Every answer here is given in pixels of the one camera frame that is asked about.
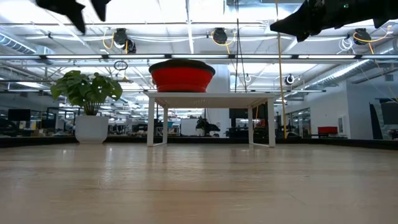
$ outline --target potted plant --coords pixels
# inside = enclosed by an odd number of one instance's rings
[[[70,71],[51,86],[54,99],[64,95],[71,105],[81,106],[85,115],[76,117],[75,136],[82,144],[101,144],[108,135],[108,117],[97,116],[107,97],[120,99],[123,89],[111,78],[94,73],[94,78]]]

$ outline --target table leg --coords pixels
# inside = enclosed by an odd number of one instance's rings
[[[253,107],[249,106],[248,108],[248,117],[249,117],[249,144],[253,144]]]
[[[167,143],[167,134],[169,133],[168,128],[168,115],[169,109],[165,106],[163,107],[163,144]]]
[[[147,145],[154,146],[155,98],[149,98]]]
[[[275,147],[274,99],[268,100],[268,137],[269,147]]]

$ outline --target red bowl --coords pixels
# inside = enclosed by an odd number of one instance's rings
[[[152,79],[159,92],[205,93],[214,68],[205,62],[187,59],[172,59],[149,67]]]

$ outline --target white table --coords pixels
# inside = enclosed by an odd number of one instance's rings
[[[246,108],[249,117],[249,144],[253,141],[253,108],[268,102],[269,147],[275,147],[274,95],[269,93],[145,93],[149,97],[147,145],[167,143],[167,122],[163,122],[163,141],[154,144],[155,102],[163,107],[167,120],[169,108]]]

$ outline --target wooden floor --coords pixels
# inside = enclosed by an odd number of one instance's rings
[[[398,152],[144,144],[0,149],[1,223],[398,223]]]

